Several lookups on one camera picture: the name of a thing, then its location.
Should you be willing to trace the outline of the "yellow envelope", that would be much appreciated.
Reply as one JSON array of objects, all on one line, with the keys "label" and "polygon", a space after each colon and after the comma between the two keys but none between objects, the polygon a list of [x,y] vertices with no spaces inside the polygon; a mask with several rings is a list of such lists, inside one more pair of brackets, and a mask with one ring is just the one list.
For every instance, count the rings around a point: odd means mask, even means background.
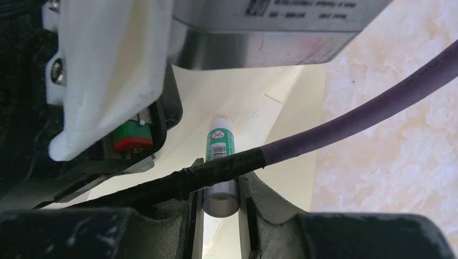
[{"label": "yellow envelope", "polygon": [[[205,157],[205,138],[215,117],[232,124],[236,151],[296,134],[321,120],[326,70],[323,66],[185,71],[174,67],[184,115],[156,154],[155,166],[138,174],[115,176],[57,209],[95,199],[163,177]],[[260,179],[289,202],[310,210],[316,152],[257,171]],[[241,258],[238,214],[217,219],[204,214],[203,257]]]}]

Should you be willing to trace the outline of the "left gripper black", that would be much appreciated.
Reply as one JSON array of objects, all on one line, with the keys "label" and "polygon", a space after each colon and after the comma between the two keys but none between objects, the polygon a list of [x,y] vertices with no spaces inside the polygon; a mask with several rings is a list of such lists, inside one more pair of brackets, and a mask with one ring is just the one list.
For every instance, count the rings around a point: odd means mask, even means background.
[{"label": "left gripper black", "polygon": [[183,109],[172,1],[1,1],[1,210],[153,168]]}]

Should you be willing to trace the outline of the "glue stick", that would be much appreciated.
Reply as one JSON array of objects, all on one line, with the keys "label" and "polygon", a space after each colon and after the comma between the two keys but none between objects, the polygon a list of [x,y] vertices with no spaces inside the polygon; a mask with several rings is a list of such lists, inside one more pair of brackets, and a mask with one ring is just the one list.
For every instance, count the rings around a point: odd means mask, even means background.
[{"label": "glue stick", "polygon": [[[206,161],[220,159],[235,153],[231,122],[223,116],[215,117],[206,138]],[[203,210],[216,218],[232,216],[239,210],[239,191],[236,180],[207,187],[203,191]]]}]

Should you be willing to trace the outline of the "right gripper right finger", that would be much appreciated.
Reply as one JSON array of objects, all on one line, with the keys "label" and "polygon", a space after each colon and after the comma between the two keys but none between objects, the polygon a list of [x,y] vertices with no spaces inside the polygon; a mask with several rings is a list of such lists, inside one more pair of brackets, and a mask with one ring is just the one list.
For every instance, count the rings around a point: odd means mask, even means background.
[{"label": "right gripper right finger", "polygon": [[243,258],[454,258],[442,231],[417,214],[309,213],[255,173],[238,179]]}]

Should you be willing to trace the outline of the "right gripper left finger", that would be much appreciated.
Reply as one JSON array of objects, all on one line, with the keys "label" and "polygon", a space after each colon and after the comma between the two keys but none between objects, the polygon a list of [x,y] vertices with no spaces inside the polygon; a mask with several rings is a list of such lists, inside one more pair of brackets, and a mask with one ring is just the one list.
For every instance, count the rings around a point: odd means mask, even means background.
[{"label": "right gripper left finger", "polygon": [[154,179],[63,209],[1,213],[1,258],[201,258],[201,192]]}]

